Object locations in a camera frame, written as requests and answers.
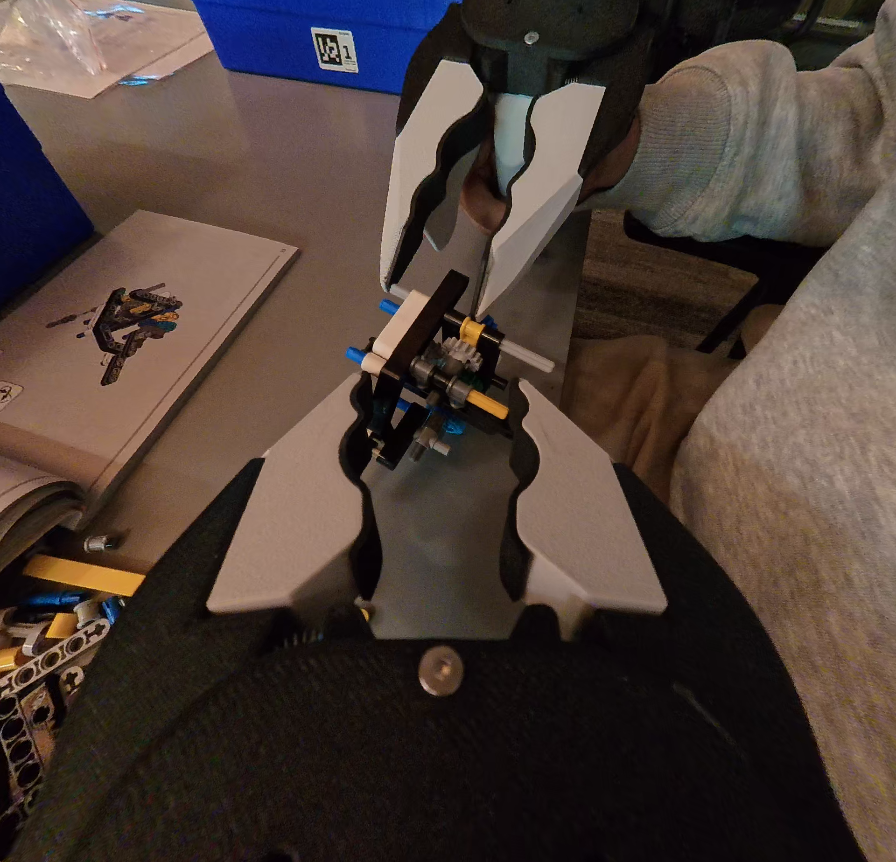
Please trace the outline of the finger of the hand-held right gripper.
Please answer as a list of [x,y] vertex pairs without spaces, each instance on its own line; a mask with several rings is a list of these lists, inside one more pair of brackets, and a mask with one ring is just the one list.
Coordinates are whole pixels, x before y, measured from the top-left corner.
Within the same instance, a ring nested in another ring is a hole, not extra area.
[[487,135],[487,92],[469,62],[436,66],[393,147],[380,285],[400,282],[423,240],[438,252],[454,234],[462,185]]
[[605,94],[604,85],[573,82],[534,100],[526,123],[534,137],[532,157],[509,185],[509,207],[491,242],[478,316],[519,283],[575,208],[581,161]]

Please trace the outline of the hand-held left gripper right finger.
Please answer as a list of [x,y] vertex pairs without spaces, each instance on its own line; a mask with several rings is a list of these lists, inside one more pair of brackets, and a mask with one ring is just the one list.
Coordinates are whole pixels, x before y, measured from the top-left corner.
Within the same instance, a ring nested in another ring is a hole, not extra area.
[[511,492],[500,579],[574,639],[597,611],[660,615],[666,593],[611,457],[525,379],[509,387]]

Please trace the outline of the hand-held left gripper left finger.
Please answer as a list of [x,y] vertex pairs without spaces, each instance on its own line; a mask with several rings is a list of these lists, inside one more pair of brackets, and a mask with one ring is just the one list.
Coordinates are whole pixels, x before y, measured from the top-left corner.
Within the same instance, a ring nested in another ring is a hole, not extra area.
[[207,599],[213,614],[325,614],[373,598],[383,569],[369,488],[373,386],[351,375],[263,455]]

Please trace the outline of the partly built lego assembly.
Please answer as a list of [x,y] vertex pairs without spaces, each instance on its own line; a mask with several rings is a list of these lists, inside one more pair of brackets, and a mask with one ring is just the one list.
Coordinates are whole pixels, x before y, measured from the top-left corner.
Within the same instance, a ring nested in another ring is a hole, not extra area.
[[448,455],[446,437],[466,427],[512,438],[509,407],[487,394],[508,388],[497,373],[502,356],[545,374],[554,370],[553,361],[509,340],[490,317],[458,310],[468,283],[451,270],[432,295],[383,299],[388,324],[363,350],[346,352],[372,383],[364,428],[373,458],[389,470],[406,455]]

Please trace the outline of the person's right forearm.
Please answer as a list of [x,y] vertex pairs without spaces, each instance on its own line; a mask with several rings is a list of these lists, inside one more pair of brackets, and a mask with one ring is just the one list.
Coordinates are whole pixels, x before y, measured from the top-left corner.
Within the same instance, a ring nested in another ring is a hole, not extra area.
[[883,182],[884,88],[872,37],[815,71],[775,42],[708,50],[645,88],[629,171],[580,207],[662,237],[829,247]]

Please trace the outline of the grey lego instruction booklet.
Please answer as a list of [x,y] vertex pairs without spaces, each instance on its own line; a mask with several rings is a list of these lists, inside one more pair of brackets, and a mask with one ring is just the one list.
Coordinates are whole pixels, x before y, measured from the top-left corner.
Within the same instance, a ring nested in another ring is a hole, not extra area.
[[139,210],[2,318],[2,566],[95,516],[297,256]]

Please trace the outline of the long yellow lego beam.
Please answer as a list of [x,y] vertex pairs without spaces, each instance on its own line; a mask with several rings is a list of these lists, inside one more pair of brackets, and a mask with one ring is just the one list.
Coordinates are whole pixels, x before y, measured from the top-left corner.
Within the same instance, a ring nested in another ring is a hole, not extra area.
[[130,598],[145,576],[111,567],[49,555],[35,555],[23,567],[26,577]]

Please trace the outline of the pile of loose lego pieces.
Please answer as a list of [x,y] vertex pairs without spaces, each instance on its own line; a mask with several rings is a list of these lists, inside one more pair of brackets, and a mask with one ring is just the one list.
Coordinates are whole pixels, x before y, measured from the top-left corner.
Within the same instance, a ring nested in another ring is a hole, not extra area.
[[125,605],[118,595],[62,588],[2,610],[2,857],[36,806],[87,667]]

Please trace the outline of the person's right hand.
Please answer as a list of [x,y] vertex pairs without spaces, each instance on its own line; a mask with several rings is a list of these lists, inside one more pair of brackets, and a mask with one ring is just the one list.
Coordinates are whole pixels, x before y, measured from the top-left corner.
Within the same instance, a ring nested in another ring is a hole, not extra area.
[[[587,201],[620,183],[629,171],[641,138],[640,116],[636,113],[624,139],[588,173],[581,186],[578,202]],[[497,194],[497,169],[494,142],[487,140],[479,149],[462,186],[461,206],[479,229],[488,235],[497,232],[507,204]]]

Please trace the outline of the person's tan trousers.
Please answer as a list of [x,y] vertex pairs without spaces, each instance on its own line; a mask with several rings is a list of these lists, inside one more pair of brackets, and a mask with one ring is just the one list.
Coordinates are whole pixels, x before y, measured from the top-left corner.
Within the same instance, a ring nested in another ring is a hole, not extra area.
[[690,525],[734,516],[774,521],[793,506],[775,473],[749,449],[759,409],[747,403],[737,361],[653,336],[577,341],[562,410]]

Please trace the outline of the blue storage bin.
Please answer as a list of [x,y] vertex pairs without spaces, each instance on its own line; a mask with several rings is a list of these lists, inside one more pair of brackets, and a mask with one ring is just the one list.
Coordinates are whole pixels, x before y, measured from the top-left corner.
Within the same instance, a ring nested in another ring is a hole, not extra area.
[[94,226],[1,90],[1,303],[87,241]]
[[461,0],[191,0],[227,70],[398,95]]

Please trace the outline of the person's grey sweatshirt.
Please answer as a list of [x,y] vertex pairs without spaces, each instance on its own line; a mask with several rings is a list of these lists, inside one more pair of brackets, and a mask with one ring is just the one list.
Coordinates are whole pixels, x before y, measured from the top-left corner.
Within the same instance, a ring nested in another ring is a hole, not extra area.
[[870,37],[883,182],[735,371],[793,506],[693,527],[778,644],[863,850],[894,860],[894,0]]

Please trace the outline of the clear plastic bag on paper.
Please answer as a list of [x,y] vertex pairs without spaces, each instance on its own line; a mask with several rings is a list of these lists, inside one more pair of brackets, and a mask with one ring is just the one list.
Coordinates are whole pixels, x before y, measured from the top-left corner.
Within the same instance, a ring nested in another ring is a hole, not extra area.
[[16,77],[2,70],[3,86],[92,99],[115,84],[151,84],[213,49],[199,15],[189,9],[138,0],[72,0],[88,17],[105,62],[100,76],[73,72]]

